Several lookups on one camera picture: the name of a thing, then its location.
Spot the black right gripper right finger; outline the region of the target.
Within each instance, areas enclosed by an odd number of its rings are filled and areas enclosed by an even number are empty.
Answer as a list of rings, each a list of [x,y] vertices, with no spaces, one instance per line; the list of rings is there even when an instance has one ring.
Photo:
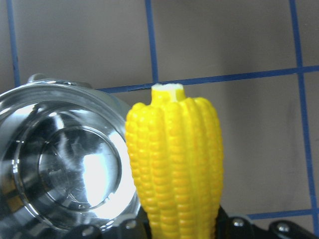
[[[319,237],[318,210],[292,210],[249,215],[228,214],[220,207],[216,219],[217,239],[317,239]],[[312,233],[290,220],[291,217],[314,216]],[[272,219],[266,229],[255,220]]]

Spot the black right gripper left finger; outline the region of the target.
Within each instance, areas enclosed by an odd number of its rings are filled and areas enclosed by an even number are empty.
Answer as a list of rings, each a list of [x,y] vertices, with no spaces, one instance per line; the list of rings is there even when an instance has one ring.
[[[146,212],[139,209],[135,217],[123,215],[104,226],[80,225],[65,235],[66,239],[150,239]]]

